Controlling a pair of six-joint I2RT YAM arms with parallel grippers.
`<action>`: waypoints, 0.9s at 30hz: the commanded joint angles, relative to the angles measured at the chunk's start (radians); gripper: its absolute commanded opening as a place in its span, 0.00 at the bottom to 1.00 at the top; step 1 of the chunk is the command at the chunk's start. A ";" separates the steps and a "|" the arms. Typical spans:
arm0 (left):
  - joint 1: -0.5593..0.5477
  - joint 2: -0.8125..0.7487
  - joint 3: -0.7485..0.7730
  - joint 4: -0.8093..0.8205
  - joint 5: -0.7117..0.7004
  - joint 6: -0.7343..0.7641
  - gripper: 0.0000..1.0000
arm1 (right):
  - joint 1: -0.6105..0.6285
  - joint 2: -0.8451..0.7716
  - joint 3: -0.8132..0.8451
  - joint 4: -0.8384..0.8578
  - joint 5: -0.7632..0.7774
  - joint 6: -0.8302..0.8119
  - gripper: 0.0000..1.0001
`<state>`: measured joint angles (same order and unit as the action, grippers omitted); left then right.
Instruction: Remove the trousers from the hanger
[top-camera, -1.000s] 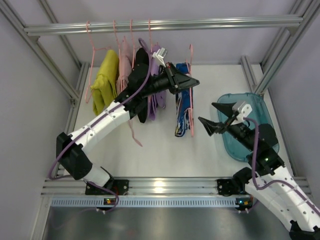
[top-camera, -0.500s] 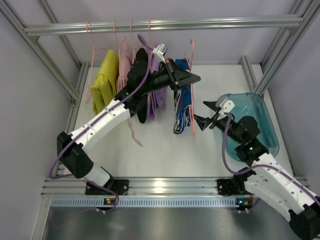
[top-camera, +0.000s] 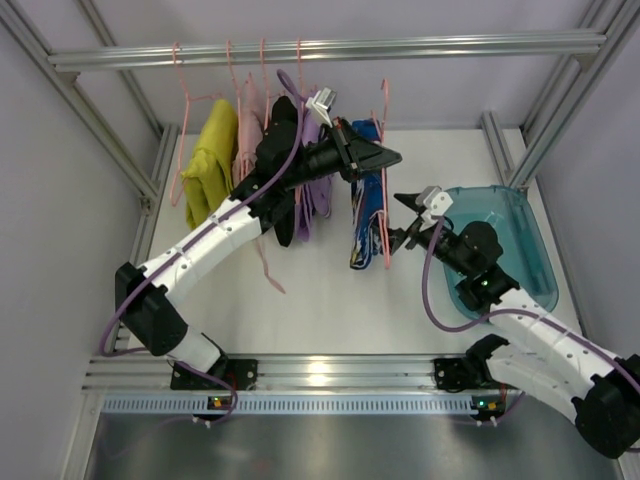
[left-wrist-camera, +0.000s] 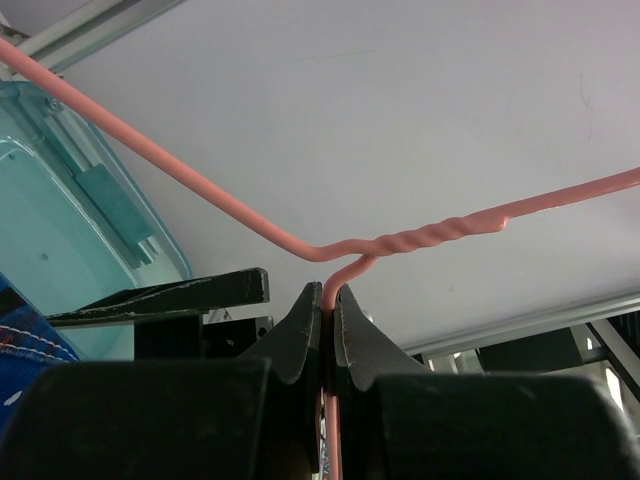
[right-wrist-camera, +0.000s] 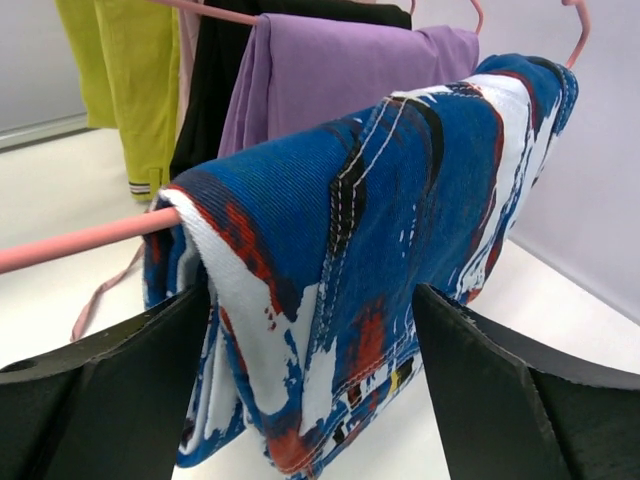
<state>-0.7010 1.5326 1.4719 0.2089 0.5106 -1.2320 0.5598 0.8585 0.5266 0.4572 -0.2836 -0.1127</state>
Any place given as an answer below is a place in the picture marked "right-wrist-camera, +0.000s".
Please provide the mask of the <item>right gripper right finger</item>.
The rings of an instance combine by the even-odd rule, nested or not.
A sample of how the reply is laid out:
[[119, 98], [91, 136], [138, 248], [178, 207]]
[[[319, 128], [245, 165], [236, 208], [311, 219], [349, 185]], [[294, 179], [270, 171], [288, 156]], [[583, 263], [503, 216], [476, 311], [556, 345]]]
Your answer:
[[453, 479], [636, 479], [639, 377], [416, 287], [412, 309]]

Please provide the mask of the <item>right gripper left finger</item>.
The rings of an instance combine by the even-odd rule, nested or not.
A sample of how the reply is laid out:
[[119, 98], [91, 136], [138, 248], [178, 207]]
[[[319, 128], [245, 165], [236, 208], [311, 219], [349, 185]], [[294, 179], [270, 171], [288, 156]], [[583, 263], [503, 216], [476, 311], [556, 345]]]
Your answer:
[[2, 478], [171, 478], [209, 307], [195, 285], [2, 368]]

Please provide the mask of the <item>pink hanger of blue trousers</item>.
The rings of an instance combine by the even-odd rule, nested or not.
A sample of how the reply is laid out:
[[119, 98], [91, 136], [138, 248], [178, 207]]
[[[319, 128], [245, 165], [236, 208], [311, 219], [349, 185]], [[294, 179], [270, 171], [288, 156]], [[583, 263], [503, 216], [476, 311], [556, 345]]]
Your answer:
[[[561, 3], [563, 6], [575, 7], [581, 27], [580, 37], [566, 62], [566, 67], [571, 69], [588, 41], [591, 33], [591, 19], [586, 1], [561, 1]], [[180, 216], [176, 209], [165, 208], [1, 250], [1, 274], [162, 231], [179, 224]]]

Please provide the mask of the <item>blue patterned trousers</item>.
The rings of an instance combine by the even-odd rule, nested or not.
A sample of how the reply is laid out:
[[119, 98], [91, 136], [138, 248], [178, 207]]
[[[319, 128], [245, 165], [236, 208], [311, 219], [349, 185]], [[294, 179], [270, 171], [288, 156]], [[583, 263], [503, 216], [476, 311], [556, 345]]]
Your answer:
[[210, 294], [178, 466], [249, 431], [318, 477], [421, 371], [416, 286], [481, 292], [578, 95], [563, 65], [493, 55], [161, 189], [180, 222], [144, 239], [145, 304]]

